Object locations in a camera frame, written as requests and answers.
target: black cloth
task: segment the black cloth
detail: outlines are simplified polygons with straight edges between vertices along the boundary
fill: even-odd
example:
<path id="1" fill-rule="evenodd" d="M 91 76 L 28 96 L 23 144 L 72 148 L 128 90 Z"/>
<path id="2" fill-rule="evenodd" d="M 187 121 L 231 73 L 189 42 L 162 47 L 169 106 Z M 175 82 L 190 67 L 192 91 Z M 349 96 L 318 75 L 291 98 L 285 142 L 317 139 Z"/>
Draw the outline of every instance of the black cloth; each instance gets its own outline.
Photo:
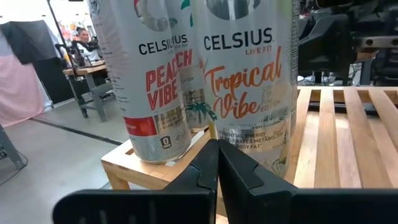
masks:
<path id="1" fill-rule="evenodd" d="M 23 65 L 57 57 L 44 21 L 8 22 L 1 24 L 0 30 Z"/>

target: concrete floor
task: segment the concrete floor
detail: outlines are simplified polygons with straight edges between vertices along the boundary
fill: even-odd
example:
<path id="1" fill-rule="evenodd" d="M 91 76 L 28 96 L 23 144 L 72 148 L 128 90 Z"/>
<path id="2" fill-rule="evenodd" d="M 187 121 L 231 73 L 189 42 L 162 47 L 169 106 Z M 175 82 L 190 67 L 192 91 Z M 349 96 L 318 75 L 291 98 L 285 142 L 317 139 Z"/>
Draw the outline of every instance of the concrete floor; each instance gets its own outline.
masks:
<path id="1" fill-rule="evenodd" d="M 105 107 L 109 119 L 106 123 L 101 123 L 96 111 L 89 111 L 90 117 L 84 119 L 76 102 L 36 118 L 118 141 L 128 140 L 116 101 Z M 5 130 L 29 163 L 0 186 L 1 224 L 50 224 L 53 206 L 66 194 L 81 189 L 109 188 L 100 159 L 116 145 L 31 120 Z M 1 160 L 0 184 L 15 171 L 9 159 Z"/>
<path id="2" fill-rule="evenodd" d="M 104 109 L 108 119 L 104 123 L 100 121 L 100 117 L 95 110 L 87 110 L 89 118 L 85 119 L 81 115 L 76 101 L 54 108 L 51 112 L 44 113 L 36 118 L 121 142 L 127 141 L 129 135 L 118 102 L 113 100 L 106 104 Z"/>

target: tropical vibe can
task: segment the tropical vibe can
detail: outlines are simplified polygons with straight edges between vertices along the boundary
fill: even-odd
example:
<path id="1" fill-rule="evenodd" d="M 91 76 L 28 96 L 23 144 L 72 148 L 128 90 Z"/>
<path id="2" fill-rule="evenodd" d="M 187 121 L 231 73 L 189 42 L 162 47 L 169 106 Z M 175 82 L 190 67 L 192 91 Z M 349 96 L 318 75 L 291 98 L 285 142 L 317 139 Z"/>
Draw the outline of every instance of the tropical vibe can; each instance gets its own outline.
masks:
<path id="1" fill-rule="evenodd" d="M 166 1 L 166 6 L 180 71 L 188 127 L 202 129 L 207 126 L 208 119 L 190 0 Z"/>
<path id="2" fill-rule="evenodd" d="M 279 176 L 292 107 L 292 0 L 191 1 L 217 135 Z"/>
<path id="3" fill-rule="evenodd" d="M 191 139 L 164 1 L 88 4 L 134 152 L 152 163 L 179 157 Z"/>
<path id="4" fill-rule="evenodd" d="M 296 128 L 296 112 L 297 112 L 297 77 L 299 75 L 299 19 L 300 19 L 300 1 L 292 0 L 292 112 L 291 112 L 291 127 L 290 135 L 293 136 Z"/>

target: light stand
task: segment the light stand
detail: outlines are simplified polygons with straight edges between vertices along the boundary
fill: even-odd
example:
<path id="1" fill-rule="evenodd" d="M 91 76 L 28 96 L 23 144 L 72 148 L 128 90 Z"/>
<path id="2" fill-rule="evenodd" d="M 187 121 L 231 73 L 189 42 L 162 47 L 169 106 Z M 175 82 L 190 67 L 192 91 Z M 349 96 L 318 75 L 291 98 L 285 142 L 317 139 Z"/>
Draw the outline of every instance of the light stand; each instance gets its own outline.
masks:
<path id="1" fill-rule="evenodd" d="M 77 91 L 76 91 L 75 88 L 74 88 L 75 83 L 76 83 L 75 78 L 77 77 L 76 65 L 72 62 L 72 58 L 73 58 L 72 54 L 70 53 L 70 51 L 69 51 L 69 49 L 67 47 L 67 43 L 65 42 L 65 39 L 63 38 L 61 28 L 60 28 L 60 26 L 58 24 L 57 18 L 55 17 L 55 14 L 54 14 L 54 11 L 53 11 L 53 9 L 51 7 L 50 1 L 51 0 L 47 0 L 47 4 L 49 5 L 51 15 L 52 15 L 52 17 L 54 19 L 55 25 L 57 26 L 58 33 L 61 36 L 62 44 L 65 46 L 65 50 L 67 51 L 68 57 L 69 57 L 69 59 L 71 61 L 71 65 L 72 65 L 73 77 L 70 78 L 69 76 L 66 76 L 66 78 L 67 78 L 67 80 L 69 82 L 70 88 L 72 89 L 73 96 L 75 97 L 75 99 L 77 100 L 77 103 L 79 104 L 79 108 L 81 110 L 81 113 L 83 114 L 83 117 L 87 118 L 88 117 L 87 110 L 81 107 L 81 105 L 85 105 L 86 104 L 85 99 L 81 96 L 81 93 L 80 93 L 79 89 L 77 89 Z"/>

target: wooden crate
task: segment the wooden crate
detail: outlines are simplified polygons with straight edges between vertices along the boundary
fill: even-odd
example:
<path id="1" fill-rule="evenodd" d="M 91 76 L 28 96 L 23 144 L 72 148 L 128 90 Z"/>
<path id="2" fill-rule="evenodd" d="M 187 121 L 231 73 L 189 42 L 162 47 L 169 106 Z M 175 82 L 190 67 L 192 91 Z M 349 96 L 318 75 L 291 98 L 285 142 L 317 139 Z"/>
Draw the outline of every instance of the wooden crate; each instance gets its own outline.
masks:
<path id="1" fill-rule="evenodd" d="M 309 111 L 310 101 L 320 109 Z M 335 113 L 345 103 L 346 113 Z M 379 117 L 366 116 L 363 103 L 373 103 Z M 301 87 L 297 126 L 291 139 L 285 179 L 301 188 L 398 187 L 397 87 Z M 105 155 L 103 167 L 113 189 L 127 182 L 162 189 L 174 180 L 209 140 L 205 133 L 176 163 L 150 165 L 133 153 L 130 141 Z M 219 189 L 217 212 L 226 215 Z"/>

